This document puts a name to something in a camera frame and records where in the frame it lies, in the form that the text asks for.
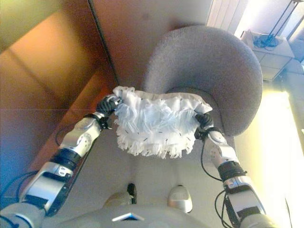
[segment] white fringed cloth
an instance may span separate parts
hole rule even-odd
[[[133,155],[180,158],[189,154],[199,122],[196,114],[212,110],[194,94],[150,94],[133,87],[118,86],[114,94],[122,99],[115,114],[118,119],[118,146]]]

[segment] floor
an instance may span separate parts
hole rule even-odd
[[[282,124],[282,118],[288,121]],[[301,227],[299,202],[304,201],[304,186],[298,180],[304,162],[286,93],[265,83],[260,109],[249,128],[235,138],[235,144],[268,214],[281,227],[290,227],[286,198],[293,227]],[[191,154],[181,159],[133,157],[117,148],[115,128],[103,131],[66,203],[56,216],[45,219],[43,228],[100,209],[110,195],[126,190],[129,182],[136,184],[139,205],[166,205],[171,188],[183,184],[193,201],[190,215],[206,227],[220,228],[213,204],[222,186],[203,172],[200,152],[201,142],[196,142]]]

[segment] robot forearm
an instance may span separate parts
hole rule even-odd
[[[97,112],[86,115],[63,139],[57,153],[45,163],[23,190],[19,203],[3,209],[3,222],[19,224],[19,227],[40,227],[44,216],[55,215],[69,192],[67,184],[73,171],[91,149],[94,140],[107,129],[109,115],[119,104],[114,95],[107,96],[97,106]]]
[[[203,129],[204,151],[217,168],[226,192],[224,203],[235,228],[277,228],[261,203],[251,178],[246,175],[234,149],[219,129],[213,127],[210,115],[197,117]]]

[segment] black cable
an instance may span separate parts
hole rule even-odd
[[[211,178],[213,178],[213,179],[215,179],[215,180],[217,180],[217,181],[222,181],[222,179],[216,178],[216,177],[212,176],[211,174],[209,174],[209,173],[207,172],[207,170],[205,169],[204,164],[203,164],[204,146],[205,146],[205,142],[203,141],[203,147],[202,147],[202,149],[201,149],[201,156],[200,156],[200,164],[201,164],[201,167],[203,168],[203,170],[205,171],[205,173],[206,173],[208,176],[210,176]]]
[[[218,201],[218,199],[219,199],[219,196],[220,196],[221,194],[223,194],[224,192],[225,192],[225,190],[221,191],[221,192],[216,196],[216,198],[215,198],[215,200],[214,200],[214,209],[215,209],[215,212],[217,213],[219,219],[222,221],[223,227],[225,227],[225,228],[232,228],[232,227],[223,219],[223,215],[224,215],[223,209],[222,209],[222,216],[221,216],[221,215],[219,214],[218,207],[217,207],[217,201]]]
[[[225,208],[225,198],[226,198],[226,196],[227,196],[227,193],[225,193],[224,199],[223,199],[221,222],[222,222],[223,227],[225,227],[225,228],[232,228],[227,222],[224,221],[224,208]]]
[[[15,199],[16,199],[16,202],[19,202],[19,194],[20,194],[20,189],[21,189],[21,186],[23,184],[23,182],[31,177],[31,176],[34,176],[38,173],[38,171],[33,171],[33,173],[29,174],[27,177],[23,178],[22,181],[19,183],[18,187],[17,187],[17,190],[16,190],[16,196],[15,196]]]
[[[9,223],[9,225],[12,228],[18,228],[19,227],[19,224],[14,224],[10,219],[8,219],[7,217],[5,217],[3,215],[0,215],[0,218],[3,219],[4,221],[6,221],[7,223]]]
[[[61,128],[61,129],[59,129],[59,130],[57,131],[57,133],[56,133],[56,135],[55,135],[55,142],[56,142],[57,146],[60,146],[60,143],[58,142],[58,136],[59,136],[59,134],[60,134],[61,132],[63,132],[64,130],[66,130],[67,128],[71,127],[72,125],[75,125],[76,123],[78,123],[78,121],[77,121],[77,122],[74,122],[74,123],[71,123],[71,124],[69,124],[69,125],[67,125],[67,126],[64,126],[63,128]]]
[[[6,193],[6,191],[9,189],[9,187],[12,185],[12,183],[14,183],[16,180],[18,180],[19,178],[21,177],[24,177],[26,175],[29,175],[31,173],[34,173],[34,172],[37,172],[37,171],[31,171],[31,172],[27,172],[27,173],[24,173],[24,174],[21,174],[15,178],[13,178],[9,183],[7,183],[7,185],[4,187],[4,189],[2,190],[1,194],[0,194],[0,198],[3,197],[3,195]]]
[[[287,199],[286,199],[286,198],[285,198],[285,203],[286,203],[287,211],[288,211],[288,215],[289,215],[290,227],[293,228],[293,224],[292,224],[292,222],[291,222],[291,217],[290,217],[290,210],[289,210],[289,206],[288,206],[288,203],[287,203]]]

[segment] chair backrest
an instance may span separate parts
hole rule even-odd
[[[150,58],[142,89],[166,93],[192,87],[209,93],[218,104],[226,134],[242,133],[255,116],[262,96],[260,64],[242,41],[211,27],[171,31]]]

